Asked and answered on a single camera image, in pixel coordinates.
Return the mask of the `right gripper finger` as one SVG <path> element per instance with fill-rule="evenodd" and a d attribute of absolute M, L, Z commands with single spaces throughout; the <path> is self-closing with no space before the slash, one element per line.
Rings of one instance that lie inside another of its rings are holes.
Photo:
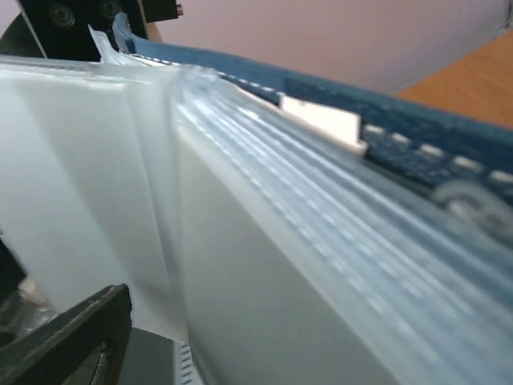
<path fill-rule="evenodd" d="M 106 286 L 1 348 L 2 384 L 117 384 L 131 333 L 125 284 Z"/>

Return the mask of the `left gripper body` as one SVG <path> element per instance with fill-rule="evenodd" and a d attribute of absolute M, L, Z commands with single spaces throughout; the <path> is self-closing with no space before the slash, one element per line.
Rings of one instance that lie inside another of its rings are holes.
<path fill-rule="evenodd" d="M 135 34 L 146 38 L 147 24 L 183 15 L 180 1 L 26 0 L 1 35 L 1 54 L 98 62 L 89 29 L 107 34 L 113 43 L 115 16 L 125 13 Z"/>

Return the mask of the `blue card holder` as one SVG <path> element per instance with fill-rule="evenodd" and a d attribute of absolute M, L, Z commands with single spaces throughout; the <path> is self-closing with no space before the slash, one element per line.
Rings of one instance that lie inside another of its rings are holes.
<path fill-rule="evenodd" d="M 128 285 L 212 384 L 509 384 L 512 134 L 127 16 L 1 58 L 1 229 L 65 310 Z"/>

